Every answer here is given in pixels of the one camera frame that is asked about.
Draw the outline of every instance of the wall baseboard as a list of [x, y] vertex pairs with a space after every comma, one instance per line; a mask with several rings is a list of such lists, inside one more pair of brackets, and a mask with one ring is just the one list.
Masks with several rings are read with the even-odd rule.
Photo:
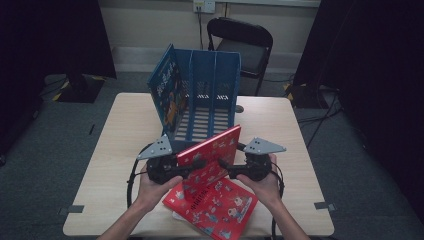
[[[117, 72], [151, 72], [165, 49], [111, 47]], [[295, 73], [302, 53], [272, 53], [267, 73]]]

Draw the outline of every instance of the gray carpet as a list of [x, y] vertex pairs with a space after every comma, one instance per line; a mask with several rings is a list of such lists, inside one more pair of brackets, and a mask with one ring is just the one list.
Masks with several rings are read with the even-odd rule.
[[[22, 134], [0, 168], [0, 239], [70, 239], [62, 232], [115, 96], [147, 92], [148, 73], [120, 72], [108, 80], [93, 104], [53, 102], [48, 93], [63, 76], [46, 82], [40, 114]], [[288, 74], [268, 74], [261, 96], [283, 97]], [[255, 82], [242, 79], [240, 93]], [[326, 99], [330, 102], [332, 94]], [[297, 118], [320, 117], [323, 109], [295, 109]], [[300, 124], [308, 143], [318, 122]], [[424, 239], [424, 227], [385, 170], [363, 149], [359, 130], [343, 113], [324, 121], [310, 144], [310, 156], [331, 212], [337, 239]]]

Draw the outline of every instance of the white wall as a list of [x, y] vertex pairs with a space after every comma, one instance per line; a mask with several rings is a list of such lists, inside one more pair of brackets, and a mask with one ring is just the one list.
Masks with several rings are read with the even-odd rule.
[[[162, 51], [200, 49], [199, 23], [192, 1], [100, 0], [109, 43], [113, 47], [138, 47]], [[216, 3], [215, 14], [202, 14], [203, 46], [207, 49], [206, 24], [227, 16], [264, 26], [273, 35], [269, 68], [296, 68], [305, 47], [317, 8]]]

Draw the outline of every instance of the chair backrest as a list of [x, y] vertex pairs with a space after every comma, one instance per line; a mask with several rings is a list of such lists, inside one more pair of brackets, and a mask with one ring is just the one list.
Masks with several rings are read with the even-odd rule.
[[211, 19], [207, 25], [209, 37], [209, 50], [215, 50], [212, 36], [228, 39], [237, 42], [244, 42], [251, 45], [258, 45], [268, 48], [271, 52], [273, 38], [264, 27], [250, 24], [226, 17]]

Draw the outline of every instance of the forearm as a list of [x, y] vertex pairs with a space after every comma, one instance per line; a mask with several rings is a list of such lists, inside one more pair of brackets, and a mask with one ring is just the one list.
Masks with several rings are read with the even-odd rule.
[[131, 205], [130, 208], [128, 208], [98, 239], [127, 239], [147, 212], [148, 211], [140, 205]]
[[284, 239], [309, 239], [303, 229], [289, 213], [282, 201], [278, 201], [268, 206], [268, 209], [274, 217]]

